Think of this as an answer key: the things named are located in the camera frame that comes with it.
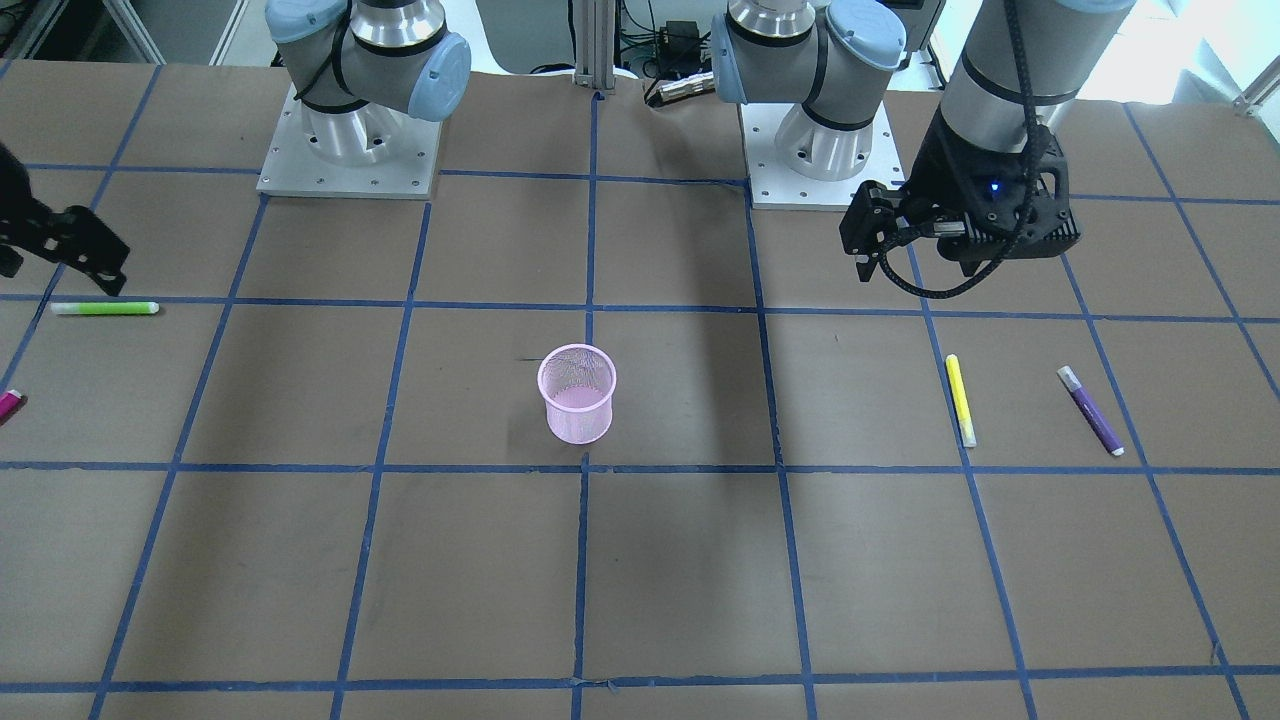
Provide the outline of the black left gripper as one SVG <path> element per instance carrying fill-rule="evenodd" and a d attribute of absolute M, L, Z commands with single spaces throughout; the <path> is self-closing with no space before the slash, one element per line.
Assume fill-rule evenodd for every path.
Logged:
<path fill-rule="evenodd" d="M 1070 209 L 1068 159 L 1056 136 L 1041 126 L 1043 146 L 1030 218 L 1021 231 L 1025 182 L 1021 152 L 996 152 L 968 142 L 936 111 L 920 151 L 901 190 L 864 181 L 838 224 L 842 249 L 855 256 L 858 279 L 868 283 L 879 272 L 895 286 L 914 286 L 888 261 L 888 252 L 908 247 L 919 234 L 899 234 L 899 205 L 914 224 L 961 222 L 963 234 L 942 237 L 938 252 L 974 275 L 979 263 L 995 259 L 1010 242 L 1011 260 L 1056 258 L 1074 247 L 1082 231 Z"/>

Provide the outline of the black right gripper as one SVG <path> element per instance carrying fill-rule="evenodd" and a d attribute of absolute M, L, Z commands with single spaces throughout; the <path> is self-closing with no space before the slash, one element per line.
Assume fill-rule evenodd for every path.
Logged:
<path fill-rule="evenodd" d="M 127 283 L 123 268 L 129 246 L 88 208 L 72 205 L 61 211 L 38 201 L 26 167 L 3 143 L 1 277 L 15 278 L 20 272 L 26 259 L 17 249 L 79 272 L 110 297 L 118 297 Z"/>

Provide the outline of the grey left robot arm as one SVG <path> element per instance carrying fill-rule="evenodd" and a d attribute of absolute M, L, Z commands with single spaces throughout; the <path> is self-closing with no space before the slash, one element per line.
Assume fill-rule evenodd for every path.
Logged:
<path fill-rule="evenodd" d="M 1057 258 L 1080 228 L 1055 133 L 1130 1 L 984 1 L 902 186 L 863 181 L 838 224 L 858 277 L 952 299 L 1012 260 Z M 908 28 L 879 1 L 730 1 L 713 20 L 716 92 L 783 104 L 783 164 L 851 179 L 908 55 Z"/>

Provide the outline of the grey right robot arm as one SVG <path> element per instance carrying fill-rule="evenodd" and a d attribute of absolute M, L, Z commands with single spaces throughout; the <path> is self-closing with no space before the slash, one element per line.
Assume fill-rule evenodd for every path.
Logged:
<path fill-rule="evenodd" d="M 257 188 L 269 197 L 426 200 L 442 123 L 460 105 L 471 47 L 439 1 L 270 1 L 265 22 L 291 74 Z M 125 286 L 129 247 L 93 211 L 38 201 L 3 151 L 1 270 L 28 256 Z"/>

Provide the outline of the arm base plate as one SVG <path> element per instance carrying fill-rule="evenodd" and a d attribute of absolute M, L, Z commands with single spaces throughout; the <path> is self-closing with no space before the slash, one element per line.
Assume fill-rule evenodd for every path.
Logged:
<path fill-rule="evenodd" d="M 369 104 L 315 111 L 285 92 L 256 188 L 271 197 L 421 200 L 431 197 L 443 124 Z"/>
<path fill-rule="evenodd" d="M 890 190 L 905 183 L 884 106 L 869 126 L 854 131 L 819 126 L 797 104 L 739 109 L 756 209 L 845 211 L 867 181 Z"/>

